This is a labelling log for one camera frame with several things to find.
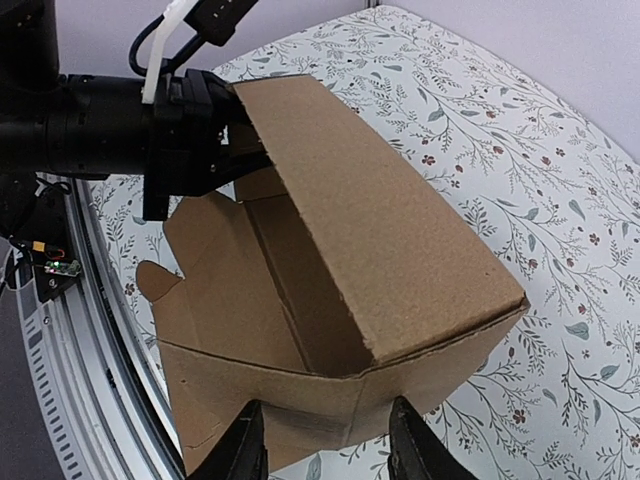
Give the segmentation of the small green circuit board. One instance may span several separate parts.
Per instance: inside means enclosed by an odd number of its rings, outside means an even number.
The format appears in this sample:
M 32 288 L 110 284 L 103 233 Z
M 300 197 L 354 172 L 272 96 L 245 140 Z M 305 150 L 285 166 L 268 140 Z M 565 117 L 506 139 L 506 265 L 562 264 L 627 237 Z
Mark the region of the small green circuit board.
M 71 261 L 52 260 L 45 263 L 44 270 L 51 275 L 75 278 L 81 273 L 82 266 L 77 259 Z

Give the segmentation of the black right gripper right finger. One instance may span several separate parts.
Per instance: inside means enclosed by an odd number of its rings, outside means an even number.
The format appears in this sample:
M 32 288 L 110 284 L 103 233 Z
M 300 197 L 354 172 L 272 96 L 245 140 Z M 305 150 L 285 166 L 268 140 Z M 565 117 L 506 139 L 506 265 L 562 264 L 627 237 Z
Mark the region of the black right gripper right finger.
M 477 480 L 461 465 L 405 397 L 389 415 L 389 478 L 393 480 Z

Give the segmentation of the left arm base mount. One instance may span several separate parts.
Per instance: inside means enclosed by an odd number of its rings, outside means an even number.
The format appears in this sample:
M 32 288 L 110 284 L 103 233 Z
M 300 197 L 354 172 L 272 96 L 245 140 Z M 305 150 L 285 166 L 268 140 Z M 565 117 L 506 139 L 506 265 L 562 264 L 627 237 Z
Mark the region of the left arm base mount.
M 34 196 L 22 212 L 1 217 L 1 237 L 15 249 L 4 266 L 1 289 L 16 290 L 29 280 L 38 300 L 54 300 L 76 282 L 82 267 L 75 257 L 66 210 L 67 182 L 56 182 Z

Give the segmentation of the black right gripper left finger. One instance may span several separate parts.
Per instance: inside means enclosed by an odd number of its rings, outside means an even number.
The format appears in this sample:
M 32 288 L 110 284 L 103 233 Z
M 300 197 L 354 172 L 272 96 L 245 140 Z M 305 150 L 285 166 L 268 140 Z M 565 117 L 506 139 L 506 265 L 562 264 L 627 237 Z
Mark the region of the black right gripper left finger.
M 268 450 L 258 400 L 249 401 L 187 480 L 267 480 Z

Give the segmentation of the brown cardboard box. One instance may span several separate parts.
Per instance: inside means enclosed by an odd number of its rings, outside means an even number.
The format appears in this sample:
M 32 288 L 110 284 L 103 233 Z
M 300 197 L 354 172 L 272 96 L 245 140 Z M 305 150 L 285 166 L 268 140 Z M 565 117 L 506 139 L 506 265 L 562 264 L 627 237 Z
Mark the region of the brown cardboard box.
M 270 166 L 164 223 L 177 272 L 143 261 L 185 468 L 246 403 L 272 469 L 370 440 L 395 398 L 442 403 L 528 311 L 460 215 L 320 81 L 234 86 L 237 153 Z

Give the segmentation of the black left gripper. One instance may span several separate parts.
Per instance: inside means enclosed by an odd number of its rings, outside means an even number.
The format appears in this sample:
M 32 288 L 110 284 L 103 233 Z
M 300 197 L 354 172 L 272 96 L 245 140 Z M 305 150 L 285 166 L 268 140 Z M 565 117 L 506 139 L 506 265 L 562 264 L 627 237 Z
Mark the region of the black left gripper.
M 212 72 L 188 69 L 162 78 L 152 108 L 142 214 L 165 220 L 172 196 L 199 197 L 272 165 L 234 88 Z

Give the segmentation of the aluminium front rail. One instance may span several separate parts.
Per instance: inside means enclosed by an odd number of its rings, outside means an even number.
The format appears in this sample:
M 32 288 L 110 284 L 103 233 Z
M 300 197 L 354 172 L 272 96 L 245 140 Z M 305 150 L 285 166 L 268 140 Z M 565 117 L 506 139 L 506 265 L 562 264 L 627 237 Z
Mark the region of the aluminium front rail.
M 134 323 L 86 183 L 63 196 L 77 278 L 14 274 L 31 381 L 66 479 L 182 479 L 163 379 Z

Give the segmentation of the floral patterned table mat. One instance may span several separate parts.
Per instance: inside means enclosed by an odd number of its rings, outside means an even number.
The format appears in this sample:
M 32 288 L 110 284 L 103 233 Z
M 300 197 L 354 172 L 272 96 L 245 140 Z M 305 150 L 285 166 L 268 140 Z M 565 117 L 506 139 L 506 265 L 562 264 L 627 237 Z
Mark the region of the floral patterned table mat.
M 521 282 L 531 307 L 425 420 L 481 479 L 639 475 L 639 167 L 566 100 L 413 13 L 338 17 L 215 67 L 310 74 Z

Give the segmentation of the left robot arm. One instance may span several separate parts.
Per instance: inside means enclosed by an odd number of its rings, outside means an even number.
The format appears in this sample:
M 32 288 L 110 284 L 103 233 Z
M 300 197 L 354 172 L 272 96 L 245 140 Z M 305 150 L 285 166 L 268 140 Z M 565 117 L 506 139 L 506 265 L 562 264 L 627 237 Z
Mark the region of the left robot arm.
M 248 116 L 231 86 L 186 62 L 225 45 L 249 1 L 174 1 L 129 50 L 129 78 L 63 75 L 55 5 L 1 5 L 1 232 L 31 214 L 38 173 L 103 180 L 139 175 L 143 216 L 162 221 L 173 196 L 198 197 L 269 166 L 224 138 Z M 8 188 L 17 180 L 17 189 Z

